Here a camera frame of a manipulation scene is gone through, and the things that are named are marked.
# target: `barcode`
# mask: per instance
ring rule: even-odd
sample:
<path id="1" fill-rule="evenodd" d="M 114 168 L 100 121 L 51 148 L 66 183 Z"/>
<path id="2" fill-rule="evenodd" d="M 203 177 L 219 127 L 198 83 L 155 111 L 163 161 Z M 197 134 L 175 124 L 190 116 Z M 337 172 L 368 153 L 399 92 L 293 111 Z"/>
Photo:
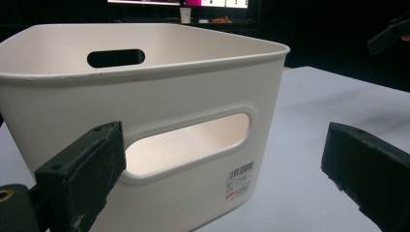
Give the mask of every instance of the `barcode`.
<path id="1" fill-rule="evenodd" d="M 238 167 L 235 170 L 232 170 L 229 173 L 229 181 L 236 178 L 237 176 L 239 176 L 243 173 L 251 171 L 252 169 L 253 169 L 253 161 L 248 163 L 248 164 L 243 165 L 242 167 Z"/>

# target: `white table surface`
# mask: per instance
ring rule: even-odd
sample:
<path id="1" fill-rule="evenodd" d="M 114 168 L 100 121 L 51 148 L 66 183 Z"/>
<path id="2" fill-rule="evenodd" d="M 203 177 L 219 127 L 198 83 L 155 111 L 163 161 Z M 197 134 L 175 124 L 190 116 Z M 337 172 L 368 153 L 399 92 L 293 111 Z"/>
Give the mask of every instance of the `white table surface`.
<path id="1" fill-rule="evenodd" d="M 253 196 L 197 231 L 380 231 L 320 169 L 330 122 L 410 153 L 410 93 L 310 67 L 286 70 Z M 0 186 L 34 185 L 5 124 L 0 177 Z"/>

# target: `barcode label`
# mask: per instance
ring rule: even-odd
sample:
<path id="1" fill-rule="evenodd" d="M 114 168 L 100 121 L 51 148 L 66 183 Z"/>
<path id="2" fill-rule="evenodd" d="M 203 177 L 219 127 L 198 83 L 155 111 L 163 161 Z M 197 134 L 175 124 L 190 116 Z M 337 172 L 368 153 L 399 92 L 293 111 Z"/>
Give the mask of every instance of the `barcode label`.
<path id="1" fill-rule="evenodd" d="M 253 169 L 253 161 L 243 165 L 242 167 L 238 167 L 235 170 L 232 170 L 229 173 L 229 181 L 235 179 L 237 176 L 244 174 L 245 172 L 251 171 Z"/>
<path id="2" fill-rule="evenodd" d="M 248 192 L 253 161 L 229 172 L 226 180 L 225 199 L 234 200 Z"/>

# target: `bin rim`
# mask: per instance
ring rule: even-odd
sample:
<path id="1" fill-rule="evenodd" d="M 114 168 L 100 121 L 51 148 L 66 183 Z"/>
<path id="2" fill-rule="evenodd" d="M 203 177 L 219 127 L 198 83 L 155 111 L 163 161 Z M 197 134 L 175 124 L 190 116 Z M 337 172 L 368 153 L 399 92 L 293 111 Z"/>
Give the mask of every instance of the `bin rim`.
<path id="1" fill-rule="evenodd" d="M 148 66 L 148 67 L 136 67 L 135 65 L 131 66 L 122 66 L 122 67 L 112 67 L 112 68 L 102 68 L 94 69 L 92 71 L 86 72 L 57 72 L 57 73 L 12 73 L 12 72 L 0 72 L 0 83 L 9 82 L 9 83 L 33 83 L 36 82 L 55 82 L 55 81 L 83 81 L 90 79 L 109 79 L 111 77 L 127 77 L 131 74 L 140 74 L 146 75 L 150 73 L 163 73 L 163 72 L 176 72 L 176 71 L 186 71 L 194 70 L 200 68 L 207 68 L 210 66 L 213 67 L 222 67 L 231 64 L 237 63 L 254 63 L 254 62 L 267 62 L 271 60 L 277 60 L 284 58 L 287 53 L 290 52 L 289 46 L 282 43 L 274 43 L 283 47 L 283 50 L 278 52 L 269 52 L 263 54 L 255 55 L 245 55 L 237 57 L 228 57 L 228 58 L 219 58 L 212 60 L 201 60 L 201 61 L 192 61 L 184 63 L 174 63 L 158 66 Z"/>
<path id="2" fill-rule="evenodd" d="M 201 30 L 201 31 L 205 30 L 205 31 L 209 31 L 214 34 L 228 34 L 228 33 L 220 32 L 220 31 L 213 31 L 209 29 L 190 27 L 187 25 L 179 25 L 179 24 L 171 24 L 171 23 L 159 23 L 159 24 L 166 24 L 166 26 L 174 26 L 174 27 L 189 27 L 190 30 Z M 33 25 L 27 28 L 26 30 L 23 30 L 7 38 L 5 41 L 1 42 L 0 44 L 7 43 L 8 41 L 12 40 L 18 34 L 25 33 L 28 30 L 32 30 L 38 27 L 62 27 L 62 26 L 72 27 L 72 26 L 90 26 L 90 25 L 104 26 L 104 23 L 101 23 L 101 24 L 93 24 L 93 23 L 59 24 L 57 23 L 57 24 Z M 130 74 L 144 75 L 144 74 L 150 74 L 150 73 L 174 72 L 174 71 L 207 68 L 210 66 L 221 67 L 224 65 L 238 64 L 238 63 L 272 61 L 272 60 L 284 58 L 286 54 L 290 52 L 290 47 L 283 43 L 266 41 L 266 40 L 261 40 L 257 38 L 246 37 L 246 36 L 240 36 L 240 35 L 235 35 L 235 34 L 229 34 L 229 37 L 247 38 L 255 42 L 275 45 L 278 47 L 278 51 L 268 51 L 265 53 L 239 55 L 239 56 L 233 56 L 233 57 L 216 58 L 216 59 L 208 59 L 208 60 L 178 62 L 178 63 L 171 63 L 171 64 L 163 64 L 163 65 L 152 65 L 152 66 L 145 66 L 145 67 L 141 67 L 138 65 L 129 65 L 129 66 L 121 66 L 121 67 L 100 68 L 100 69 L 94 68 L 93 70 L 80 71 L 80 72 L 25 73 L 25 72 L 2 72 L 0 70 L 0 83 L 2 82 L 9 82 L 9 83 L 30 82 L 30 83 L 33 83 L 34 81 L 35 82 L 56 82 L 56 81 L 62 81 L 62 80 L 82 81 L 82 80 L 89 80 L 89 79 L 108 79 L 110 77 L 118 78 L 121 76 L 130 75 Z"/>

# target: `brass screw hole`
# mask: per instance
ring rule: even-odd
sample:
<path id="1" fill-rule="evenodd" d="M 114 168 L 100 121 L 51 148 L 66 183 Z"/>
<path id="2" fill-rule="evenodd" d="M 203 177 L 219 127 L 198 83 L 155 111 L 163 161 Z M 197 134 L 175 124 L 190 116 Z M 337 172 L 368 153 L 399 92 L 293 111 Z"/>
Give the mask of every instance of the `brass screw hole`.
<path id="1" fill-rule="evenodd" d="M 15 191 L 12 189 L 0 189 L 0 203 L 7 201 L 13 194 L 15 194 Z"/>

